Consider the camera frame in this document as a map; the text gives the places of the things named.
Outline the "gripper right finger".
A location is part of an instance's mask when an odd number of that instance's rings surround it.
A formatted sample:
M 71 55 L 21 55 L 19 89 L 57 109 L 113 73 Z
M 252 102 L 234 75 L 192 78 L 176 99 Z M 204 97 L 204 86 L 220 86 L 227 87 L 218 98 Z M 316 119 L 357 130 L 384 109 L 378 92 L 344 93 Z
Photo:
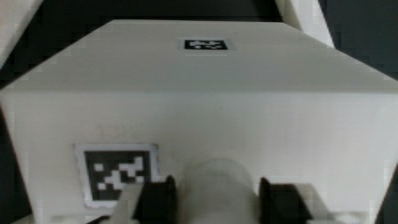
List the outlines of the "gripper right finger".
M 314 219 L 293 184 L 259 179 L 259 224 L 309 224 Z

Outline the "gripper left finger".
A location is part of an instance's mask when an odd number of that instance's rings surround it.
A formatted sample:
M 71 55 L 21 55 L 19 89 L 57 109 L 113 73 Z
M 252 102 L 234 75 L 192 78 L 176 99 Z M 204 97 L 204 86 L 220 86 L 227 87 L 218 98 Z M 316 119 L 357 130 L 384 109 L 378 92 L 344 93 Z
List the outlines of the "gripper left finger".
M 112 224 L 176 224 L 177 196 L 172 177 L 163 182 L 124 186 Z

